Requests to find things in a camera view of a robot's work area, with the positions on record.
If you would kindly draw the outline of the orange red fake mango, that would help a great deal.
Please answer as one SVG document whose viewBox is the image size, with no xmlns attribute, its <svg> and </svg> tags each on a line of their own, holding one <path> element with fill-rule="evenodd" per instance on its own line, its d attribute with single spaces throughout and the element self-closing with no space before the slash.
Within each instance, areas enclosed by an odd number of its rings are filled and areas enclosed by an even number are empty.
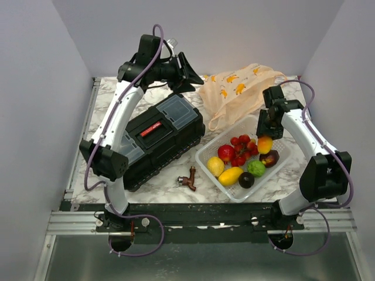
<svg viewBox="0 0 375 281">
<path fill-rule="evenodd" d="M 269 136 L 262 136 L 258 138 L 257 149 L 259 154 L 265 155 L 270 152 L 273 146 L 273 139 Z"/>
</svg>

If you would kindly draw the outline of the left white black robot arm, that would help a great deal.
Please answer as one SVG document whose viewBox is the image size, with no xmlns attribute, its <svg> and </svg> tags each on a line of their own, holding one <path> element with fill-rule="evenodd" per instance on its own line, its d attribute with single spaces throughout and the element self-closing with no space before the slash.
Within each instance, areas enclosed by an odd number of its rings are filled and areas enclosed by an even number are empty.
<svg viewBox="0 0 375 281">
<path fill-rule="evenodd" d="M 176 41 L 143 35 L 138 51 L 118 69 L 115 94 L 90 140 L 79 145 L 87 171 L 104 186 L 110 225 L 129 227 L 127 191 L 136 191 L 171 161 L 197 145 L 205 132 L 199 110 L 184 97 L 203 80 Z M 171 93 L 142 114 L 132 113 L 154 82 L 165 82 Z"/>
</svg>

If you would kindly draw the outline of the dark fake cherry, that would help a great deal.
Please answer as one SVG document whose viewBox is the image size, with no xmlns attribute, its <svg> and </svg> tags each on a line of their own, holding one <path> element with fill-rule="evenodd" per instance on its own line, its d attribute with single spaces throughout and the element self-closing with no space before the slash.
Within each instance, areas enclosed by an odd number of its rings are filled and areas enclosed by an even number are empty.
<svg viewBox="0 0 375 281">
<path fill-rule="evenodd" d="M 255 183 L 255 177 L 249 172 L 244 172 L 238 178 L 239 185 L 244 189 L 250 189 Z"/>
</svg>

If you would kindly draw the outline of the orange plastic bag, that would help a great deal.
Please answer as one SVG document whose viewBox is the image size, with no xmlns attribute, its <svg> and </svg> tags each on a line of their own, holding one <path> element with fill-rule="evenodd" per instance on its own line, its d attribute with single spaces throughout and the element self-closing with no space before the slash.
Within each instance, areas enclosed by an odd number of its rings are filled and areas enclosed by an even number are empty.
<svg viewBox="0 0 375 281">
<path fill-rule="evenodd" d="M 198 90 L 210 115 L 208 129 L 226 128 L 260 109 L 264 104 L 263 91 L 285 80 L 282 72 L 258 63 L 208 77 Z"/>
</svg>

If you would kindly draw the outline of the red fake cherry tomatoes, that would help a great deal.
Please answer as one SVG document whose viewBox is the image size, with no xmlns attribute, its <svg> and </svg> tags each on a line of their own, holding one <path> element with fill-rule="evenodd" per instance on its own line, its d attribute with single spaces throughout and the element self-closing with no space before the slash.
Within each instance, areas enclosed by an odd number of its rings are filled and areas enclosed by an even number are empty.
<svg viewBox="0 0 375 281">
<path fill-rule="evenodd" d="M 235 157 L 231 161 L 232 167 L 243 166 L 247 160 L 259 154 L 256 140 L 247 134 L 231 138 L 230 143 L 235 151 Z"/>
</svg>

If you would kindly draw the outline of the yellow orange fake fruit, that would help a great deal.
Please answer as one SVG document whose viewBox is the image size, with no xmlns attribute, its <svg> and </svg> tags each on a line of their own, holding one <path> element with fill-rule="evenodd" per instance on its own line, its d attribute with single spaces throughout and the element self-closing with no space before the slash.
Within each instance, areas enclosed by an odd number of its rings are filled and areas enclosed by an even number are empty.
<svg viewBox="0 0 375 281">
<path fill-rule="evenodd" d="M 219 183 L 222 186 L 230 186 L 236 184 L 240 175 L 243 173 L 243 169 L 240 167 L 231 167 L 225 170 L 218 178 Z"/>
</svg>

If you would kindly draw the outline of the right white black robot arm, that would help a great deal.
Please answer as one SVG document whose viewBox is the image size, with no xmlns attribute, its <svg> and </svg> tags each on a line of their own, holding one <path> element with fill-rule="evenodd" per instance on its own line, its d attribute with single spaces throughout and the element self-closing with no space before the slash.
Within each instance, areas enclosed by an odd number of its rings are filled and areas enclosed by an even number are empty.
<svg viewBox="0 0 375 281">
<path fill-rule="evenodd" d="M 287 100 L 280 85 L 267 88 L 262 95 L 265 109 L 260 111 L 257 137 L 277 140 L 288 131 L 308 161 L 299 187 L 272 204 L 270 224 L 283 229 L 319 200 L 353 195 L 352 157 L 331 145 L 307 118 L 307 107 L 298 100 Z"/>
</svg>

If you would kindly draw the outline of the yellow fake lemon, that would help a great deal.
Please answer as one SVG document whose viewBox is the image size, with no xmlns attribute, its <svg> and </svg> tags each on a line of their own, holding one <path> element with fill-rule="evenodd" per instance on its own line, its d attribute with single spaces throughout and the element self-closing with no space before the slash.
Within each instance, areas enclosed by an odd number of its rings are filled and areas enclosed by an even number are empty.
<svg viewBox="0 0 375 281">
<path fill-rule="evenodd" d="M 225 169 L 224 162 L 219 157 L 211 157 L 207 161 L 207 169 L 214 177 L 219 177 Z"/>
</svg>

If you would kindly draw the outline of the green fake fruit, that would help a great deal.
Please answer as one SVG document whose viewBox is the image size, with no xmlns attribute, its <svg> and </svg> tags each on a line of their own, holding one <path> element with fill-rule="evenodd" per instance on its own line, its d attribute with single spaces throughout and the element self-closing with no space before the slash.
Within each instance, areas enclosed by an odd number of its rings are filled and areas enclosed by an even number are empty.
<svg viewBox="0 0 375 281">
<path fill-rule="evenodd" d="M 252 160 L 247 165 L 247 171 L 254 177 L 261 177 L 265 173 L 266 167 L 262 161 Z"/>
</svg>

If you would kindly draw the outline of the red fake apple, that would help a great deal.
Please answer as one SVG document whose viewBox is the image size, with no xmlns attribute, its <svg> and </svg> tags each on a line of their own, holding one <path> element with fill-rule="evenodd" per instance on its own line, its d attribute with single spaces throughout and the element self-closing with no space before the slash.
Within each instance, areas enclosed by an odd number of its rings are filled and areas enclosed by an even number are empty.
<svg viewBox="0 0 375 281">
<path fill-rule="evenodd" d="M 218 148 L 217 155 L 224 163 L 228 163 L 235 159 L 236 151 L 231 145 L 222 145 Z"/>
</svg>

